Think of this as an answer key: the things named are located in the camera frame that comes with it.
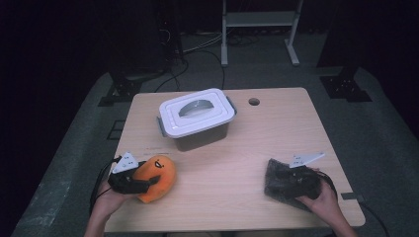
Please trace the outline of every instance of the white plastic container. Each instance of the white plastic container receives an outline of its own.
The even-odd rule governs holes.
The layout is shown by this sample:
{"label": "white plastic container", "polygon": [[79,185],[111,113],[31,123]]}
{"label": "white plastic container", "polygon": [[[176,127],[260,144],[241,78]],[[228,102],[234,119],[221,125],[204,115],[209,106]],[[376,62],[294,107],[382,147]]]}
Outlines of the white plastic container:
{"label": "white plastic container", "polygon": [[163,102],[159,108],[163,135],[180,151],[192,150],[227,136],[236,109],[221,90],[208,89]]}

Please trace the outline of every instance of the gray carpet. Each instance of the gray carpet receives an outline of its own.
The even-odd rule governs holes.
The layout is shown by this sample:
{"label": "gray carpet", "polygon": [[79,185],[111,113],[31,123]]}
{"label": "gray carpet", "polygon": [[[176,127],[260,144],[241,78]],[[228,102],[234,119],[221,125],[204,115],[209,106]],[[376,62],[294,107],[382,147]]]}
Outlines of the gray carpet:
{"label": "gray carpet", "polygon": [[[419,144],[403,119],[383,93],[377,79],[364,69],[355,80],[372,102],[348,103],[330,99],[319,77],[334,75],[339,68],[318,69],[316,63],[326,35],[295,38],[300,60],[293,67],[284,46],[284,36],[259,37],[245,47],[228,49],[229,65],[224,68],[224,89],[303,87],[315,105],[354,192],[365,199],[383,221],[390,236],[419,234]],[[208,39],[184,37],[184,48]],[[205,50],[219,56],[219,45]],[[185,56],[186,72],[178,76],[181,91],[220,88],[223,73],[217,59],[208,52]],[[185,68],[175,61],[173,73]],[[171,74],[147,81],[140,93],[151,93]],[[87,220],[89,197],[100,169],[111,159],[118,145],[107,136],[114,121],[125,119],[129,103],[98,107],[112,85],[109,74],[98,79],[61,145],[59,146],[27,211],[13,236],[82,236]],[[176,91],[172,80],[159,92]],[[367,222],[357,228],[361,236],[384,236],[377,220],[364,209]],[[329,229],[297,230],[294,236],[324,236]],[[109,236],[161,236],[161,234],[109,234]]]}

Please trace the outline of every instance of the tabletop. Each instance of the tabletop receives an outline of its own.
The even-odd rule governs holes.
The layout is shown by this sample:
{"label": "tabletop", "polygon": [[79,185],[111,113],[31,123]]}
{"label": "tabletop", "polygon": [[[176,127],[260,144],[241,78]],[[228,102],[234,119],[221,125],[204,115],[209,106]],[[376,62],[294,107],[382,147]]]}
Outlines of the tabletop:
{"label": "tabletop", "polygon": [[[129,151],[138,161],[165,154],[176,164],[177,181],[162,199],[128,200],[106,232],[298,229],[326,226],[313,213],[264,194],[268,161],[290,163],[296,154],[324,152],[309,166],[333,180],[337,193],[351,193],[321,120],[303,88],[225,90],[237,109],[227,136],[215,143],[179,151],[157,123],[164,101],[192,92],[138,94],[133,98],[116,156]],[[339,205],[352,226],[365,217],[355,199]]]}

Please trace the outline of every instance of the hand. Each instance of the hand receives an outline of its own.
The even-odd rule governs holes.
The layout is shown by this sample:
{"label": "hand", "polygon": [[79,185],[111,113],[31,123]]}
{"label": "hand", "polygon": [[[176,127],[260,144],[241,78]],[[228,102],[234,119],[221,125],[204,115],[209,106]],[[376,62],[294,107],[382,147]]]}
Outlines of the hand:
{"label": "hand", "polygon": [[330,186],[324,180],[321,180],[320,185],[321,193],[317,199],[310,199],[306,196],[297,197],[296,199],[305,204],[320,219],[330,225],[337,236],[357,236],[357,233],[343,215],[338,199]]}
{"label": "hand", "polygon": [[105,225],[111,215],[117,211],[126,200],[133,197],[135,197],[135,195],[123,195],[115,192],[111,189],[108,181],[102,182],[84,236],[104,236]]}

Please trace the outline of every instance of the paper tag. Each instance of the paper tag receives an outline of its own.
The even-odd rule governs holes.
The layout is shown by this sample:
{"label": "paper tag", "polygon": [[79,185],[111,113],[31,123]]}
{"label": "paper tag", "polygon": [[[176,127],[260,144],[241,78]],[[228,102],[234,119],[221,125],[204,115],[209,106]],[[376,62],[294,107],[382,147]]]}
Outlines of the paper tag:
{"label": "paper tag", "polygon": [[120,162],[118,162],[117,166],[114,168],[112,173],[117,174],[135,168],[138,168],[138,162],[135,160],[135,158],[133,158],[131,153],[126,152],[126,154],[124,154],[123,158],[121,158]]}
{"label": "paper tag", "polygon": [[293,157],[293,162],[290,163],[290,168],[307,165],[308,163],[315,161],[323,156],[325,156],[324,152],[319,152],[319,153],[314,153],[314,154],[295,155]]}

